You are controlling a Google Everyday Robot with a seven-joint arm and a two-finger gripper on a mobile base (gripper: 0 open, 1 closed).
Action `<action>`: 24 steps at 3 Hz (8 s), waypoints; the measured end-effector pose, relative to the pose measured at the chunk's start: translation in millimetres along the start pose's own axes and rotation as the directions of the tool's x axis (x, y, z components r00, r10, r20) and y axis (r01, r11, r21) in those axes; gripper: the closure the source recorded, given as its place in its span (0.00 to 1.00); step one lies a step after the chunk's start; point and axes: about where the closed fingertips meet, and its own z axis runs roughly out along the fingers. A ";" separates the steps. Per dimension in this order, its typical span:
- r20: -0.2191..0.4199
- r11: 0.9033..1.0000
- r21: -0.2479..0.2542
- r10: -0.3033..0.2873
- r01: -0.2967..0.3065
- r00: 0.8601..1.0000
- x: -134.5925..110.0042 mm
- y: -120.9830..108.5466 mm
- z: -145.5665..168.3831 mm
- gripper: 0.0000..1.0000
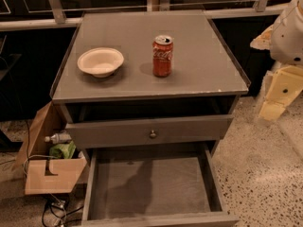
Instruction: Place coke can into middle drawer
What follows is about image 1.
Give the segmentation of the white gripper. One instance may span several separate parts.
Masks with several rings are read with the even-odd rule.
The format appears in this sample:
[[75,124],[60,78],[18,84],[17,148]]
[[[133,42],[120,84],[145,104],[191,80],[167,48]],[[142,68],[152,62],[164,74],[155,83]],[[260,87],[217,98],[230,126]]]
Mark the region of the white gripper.
[[263,30],[250,46],[269,50],[271,57],[290,64],[274,72],[258,116],[273,121],[303,91],[303,0],[292,0],[272,26]]

